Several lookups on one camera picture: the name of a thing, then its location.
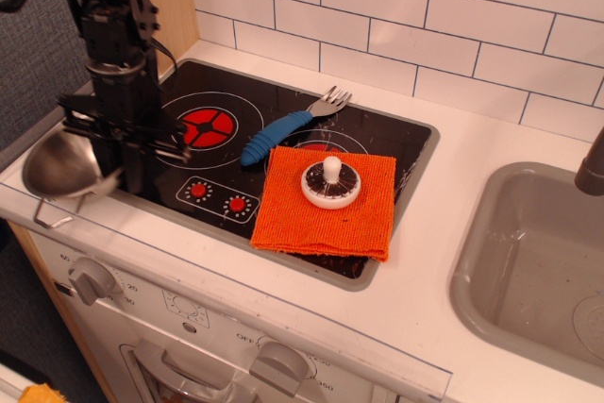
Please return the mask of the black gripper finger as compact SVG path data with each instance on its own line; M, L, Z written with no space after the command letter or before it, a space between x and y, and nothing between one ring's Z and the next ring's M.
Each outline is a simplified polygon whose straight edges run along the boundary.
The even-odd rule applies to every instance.
M143 187L143 154L137 144L123 145L126 186L130 193L139 193Z

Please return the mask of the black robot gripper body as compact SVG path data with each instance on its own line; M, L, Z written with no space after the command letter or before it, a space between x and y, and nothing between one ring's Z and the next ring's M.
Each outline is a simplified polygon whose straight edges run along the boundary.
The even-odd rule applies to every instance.
M59 97L65 128L86 137L101 165L126 165L152 154L186 162L186 127L162 108L157 72L146 65L87 64L91 94Z

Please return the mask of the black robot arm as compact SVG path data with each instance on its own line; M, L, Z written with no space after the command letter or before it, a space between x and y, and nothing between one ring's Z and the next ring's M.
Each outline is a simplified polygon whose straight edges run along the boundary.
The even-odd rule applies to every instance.
M27 0L3 0L1 10L18 11ZM157 54L170 52L154 34L158 8L151 0L67 0L86 44L89 95L63 95L65 129L89 139L103 176L121 170L130 193L140 193L145 159L186 162L186 127L162 107L167 91L159 82Z

